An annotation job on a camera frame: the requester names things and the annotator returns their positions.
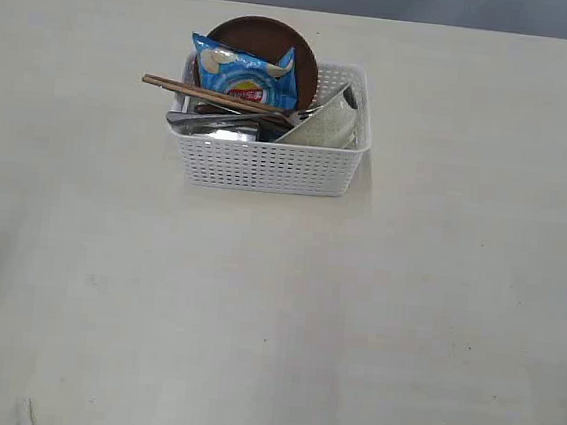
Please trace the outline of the silver fork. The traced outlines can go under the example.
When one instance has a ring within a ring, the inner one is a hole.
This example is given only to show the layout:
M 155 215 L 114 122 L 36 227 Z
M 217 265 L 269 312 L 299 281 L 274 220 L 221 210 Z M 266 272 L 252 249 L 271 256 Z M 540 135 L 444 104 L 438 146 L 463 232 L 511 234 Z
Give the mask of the silver fork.
M 243 114 L 195 114 L 195 113 L 184 113 L 184 112 L 174 112 L 169 111 L 166 113 L 166 120 L 173 125 L 181 125 L 185 123 L 194 124 L 209 124 L 218 121 L 242 121 L 242 120 L 252 120 L 252 119 L 277 119 L 284 121 L 291 126 L 300 125 L 308 117 L 311 117 L 315 112 L 318 112 L 321 108 L 319 106 L 314 108 L 308 108 L 304 110 L 284 110 L 283 112 L 264 112 L 264 113 L 243 113 Z

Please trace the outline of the white speckled bowl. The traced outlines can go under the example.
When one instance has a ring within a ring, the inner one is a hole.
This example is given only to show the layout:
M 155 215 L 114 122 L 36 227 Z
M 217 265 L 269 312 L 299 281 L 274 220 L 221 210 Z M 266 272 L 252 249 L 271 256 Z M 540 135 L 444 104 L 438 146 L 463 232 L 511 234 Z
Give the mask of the white speckled bowl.
M 345 83 L 328 95 L 322 106 L 274 144 L 344 149 L 353 138 L 359 120 L 352 85 Z

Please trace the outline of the blue chips bag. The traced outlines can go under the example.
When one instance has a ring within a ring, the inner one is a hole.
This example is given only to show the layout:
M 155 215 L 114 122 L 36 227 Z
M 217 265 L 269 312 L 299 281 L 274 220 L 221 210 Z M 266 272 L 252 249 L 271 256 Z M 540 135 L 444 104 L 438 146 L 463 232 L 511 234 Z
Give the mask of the blue chips bag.
M 272 107 L 297 106 L 294 48 L 270 63 L 198 33 L 193 33 L 192 39 L 200 87 Z

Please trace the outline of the silver table knife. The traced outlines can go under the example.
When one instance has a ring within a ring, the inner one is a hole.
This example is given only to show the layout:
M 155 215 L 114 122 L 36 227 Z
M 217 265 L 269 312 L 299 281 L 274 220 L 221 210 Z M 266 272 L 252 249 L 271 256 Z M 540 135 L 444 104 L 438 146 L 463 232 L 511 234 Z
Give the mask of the silver table knife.
M 289 131 L 289 127 L 278 124 L 277 122 L 268 121 L 267 119 L 248 117 L 247 115 L 226 115 L 226 114 L 195 114 L 169 111 L 165 115 L 168 124 L 174 129 L 183 132 L 193 133 L 201 128 L 219 129 L 223 127 L 245 126 L 248 123 L 256 123 L 266 130 L 272 130 L 274 133 L 282 135 Z

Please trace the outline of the white perforated plastic basket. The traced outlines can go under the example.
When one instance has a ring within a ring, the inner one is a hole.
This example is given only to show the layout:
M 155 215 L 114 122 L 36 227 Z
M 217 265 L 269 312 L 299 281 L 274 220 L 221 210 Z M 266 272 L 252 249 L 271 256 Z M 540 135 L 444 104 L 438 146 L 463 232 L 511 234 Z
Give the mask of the white perforated plastic basket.
M 318 148 L 184 136 L 171 129 L 191 183 L 212 188 L 295 195 L 340 196 L 371 144 L 365 71 L 353 64 L 318 63 L 316 99 L 349 82 L 358 106 L 351 141 L 343 148 Z

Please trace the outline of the silver foil packet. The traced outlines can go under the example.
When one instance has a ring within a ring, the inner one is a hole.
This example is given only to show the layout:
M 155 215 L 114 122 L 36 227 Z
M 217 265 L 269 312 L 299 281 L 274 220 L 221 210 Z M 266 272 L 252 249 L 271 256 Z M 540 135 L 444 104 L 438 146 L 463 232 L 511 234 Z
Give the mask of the silver foil packet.
M 226 141 L 257 141 L 260 133 L 260 126 L 254 121 L 220 121 L 210 124 L 183 125 L 176 128 L 176 131 L 185 136 L 204 136 L 217 140 Z

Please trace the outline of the brown round plate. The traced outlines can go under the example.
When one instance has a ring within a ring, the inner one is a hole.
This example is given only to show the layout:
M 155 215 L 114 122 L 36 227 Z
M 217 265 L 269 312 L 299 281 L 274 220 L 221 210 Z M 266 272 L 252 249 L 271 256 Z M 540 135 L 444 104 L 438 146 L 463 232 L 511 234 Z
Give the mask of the brown round plate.
M 318 87 L 318 65 L 309 44 L 292 27 L 272 18 L 249 15 L 217 25 L 207 36 L 272 64 L 277 64 L 288 49 L 293 48 L 298 92 L 296 109 L 312 104 Z

